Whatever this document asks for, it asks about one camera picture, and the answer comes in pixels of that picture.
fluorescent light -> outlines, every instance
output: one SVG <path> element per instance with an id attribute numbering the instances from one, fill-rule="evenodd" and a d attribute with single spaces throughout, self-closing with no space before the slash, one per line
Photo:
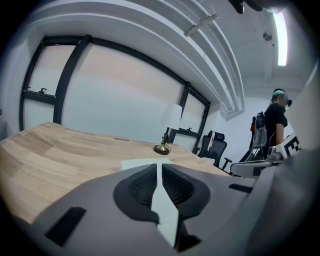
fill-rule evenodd
<path id="1" fill-rule="evenodd" d="M 287 27 L 284 14 L 282 12 L 273 14 L 276 33 L 278 35 L 278 65 L 285 66 L 287 64 L 288 54 L 288 37 Z"/>

white ceiling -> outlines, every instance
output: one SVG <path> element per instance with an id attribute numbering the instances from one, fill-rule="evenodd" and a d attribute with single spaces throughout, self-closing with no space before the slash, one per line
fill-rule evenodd
<path id="1" fill-rule="evenodd" d="M 238 63 L 245 95 L 268 98 L 274 88 L 284 88 L 296 97 L 305 86 L 316 57 L 307 36 L 287 10 L 287 65 L 278 66 L 278 41 L 273 15 L 244 4 L 238 14 L 227 0 L 197 0 L 207 10 L 214 8 L 216 23 L 227 38 Z M 263 33 L 272 33 L 265 41 Z"/>
<path id="2" fill-rule="evenodd" d="M 278 66 L 277 34 L 272 14 L 254 11 L 246 5 L 244 14 L 238 14 L 228 0 L 196 1 L 209 14 L 216 12 L 219 16 L 215 22 L 233 51 L 246 96 L 268 99 L 274 88 L 285 89 L 292 98 L 299 94 L 313 70 L 316 58 L 302 29 L 288 13 L 284 12 L 288 34 L 288 58 L 287 65 L 282 67 Z M 228 86 L 230 89 L 231 83 L 237 96 L 240 96 L 235 71 L 231 68 L 232 60 L 228 58 L 221 44 L 218 44 L 216 35 L 210 34 L 208 27 L 203 28 L 201 32 L 203 31 L 208 43 L 213 45 L 215 54 L 218 55 L 211 54 L 213 50 L 201 36 L 199 37 L 200 34 L 197 37 L 183 36 L 183 29 L 192 23 L 198 23 L 199 18 L 195 16 L 194 10 L 191 12 L 179 3 L 183 2 L 182 0 L 127 1 L 149 7 L 160 16 L 148 13 L 148 9 L 133 9 L 129 5 L 127 8 L 119 9 L 120 2 L 124 2 L 121 0 L 117 2 L 117 11 L 115 4 L 103 7 L 102 0 L 60 0 L 46 1 L 46 4 L 48 2 L 52 2 L 52 6 L 57 5 L 57 2 L 64 4 L 61 4 L 61 9 L 51 7 L 29 17 L 29 22 L 34 22 L 45 35 L 87 33 L 132 47 L 189 80 L 212 103 L 218 100 L 225 102 L 229 113 L 235 112 L 234 109 L 230 110 L 231 107 L 234 108 L 234 102 L 232 103 L 230 91 L 227 90 Z M 182 16 L 168 15 L 168 12 L 172 11 L 168 5 L 175 7 L 180 14 L 183 12 L 191 23 L 186 23 Z M 263 39 L 264 32 L 272 33 L 271 41 Z M 199 48 L 200 45 L 197 45 L 199 42 L 204 42 L 203 51 Z"/>

wooden table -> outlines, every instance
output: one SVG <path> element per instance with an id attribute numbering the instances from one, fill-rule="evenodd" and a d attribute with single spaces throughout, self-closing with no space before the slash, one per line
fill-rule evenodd
<path id="1" fill-rule="evenodd" d="M 226 175 L 179 145 L 171 144 L 171 153 L 165 156 L 153 147 L 44 123 L 0 142 L 0 193 L 12 214 L 32 223 L 78 185 L 119 172 L 122 160 L 168 158 L 180 166 Z"/>

office chair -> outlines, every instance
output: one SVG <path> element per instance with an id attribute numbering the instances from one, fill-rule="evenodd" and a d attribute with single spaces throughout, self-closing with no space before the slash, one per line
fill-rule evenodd
<path id="1" fill-rule="evenodd" d="M 210 143 L 212 133 L 213 132 L 211 130 L 208 135 L 203 136 L 202 147 L 201 147 L 200 153 L 198 154 L 198 157 L 214 159 L 213 165 L 219 168 L 220 159 L 227 147 L 227 143 L 225 142 L 225 135 L 223 133 L 215 132 L 212 146 L 208 151 L 208 145 Z M 223 167 L 219 168 L 222 171 L 225 170 L 228 163 L 232 163 L 232 161 L 229 158 L 225 157 L 224 159 L 225 159 L 225 163 Z"/>

